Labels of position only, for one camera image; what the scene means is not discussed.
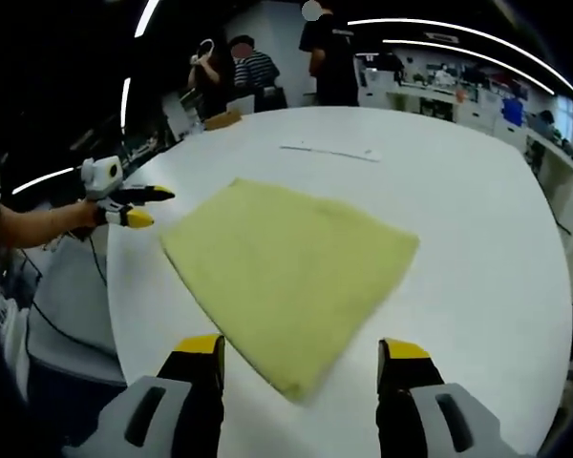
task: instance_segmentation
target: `chair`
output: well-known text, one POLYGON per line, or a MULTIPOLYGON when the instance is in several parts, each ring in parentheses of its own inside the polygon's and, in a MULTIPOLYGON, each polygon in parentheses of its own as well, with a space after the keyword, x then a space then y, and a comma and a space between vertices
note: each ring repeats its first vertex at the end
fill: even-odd
MULTIPOLYGON (((97 256, 105 271, 106 259, 97 256)), ((28 353, 33 362, 79 379, 126 386, 115 349, 108 294, 91 249, 64 238, 34 296, 28 353)))
POLYGON ((227 103, 227 110, 237 109, 242 115, 252 115, 255 113, 255 95, 247 95, 246 97, 236 98, 227 103))

